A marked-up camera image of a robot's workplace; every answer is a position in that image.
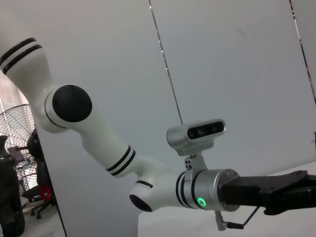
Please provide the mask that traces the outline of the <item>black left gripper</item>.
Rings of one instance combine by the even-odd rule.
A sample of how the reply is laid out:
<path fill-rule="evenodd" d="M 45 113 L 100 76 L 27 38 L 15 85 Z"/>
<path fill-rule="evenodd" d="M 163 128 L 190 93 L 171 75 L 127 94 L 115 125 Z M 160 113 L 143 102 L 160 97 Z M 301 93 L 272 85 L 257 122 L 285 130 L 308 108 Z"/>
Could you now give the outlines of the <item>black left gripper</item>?
<path fill-rule="evenodd" d="M 316 176 L 298 170 L 278 176 L 238 177 L 220 188 L 225 204 L 264 207 L 264 214 L 315 208 Z"/>

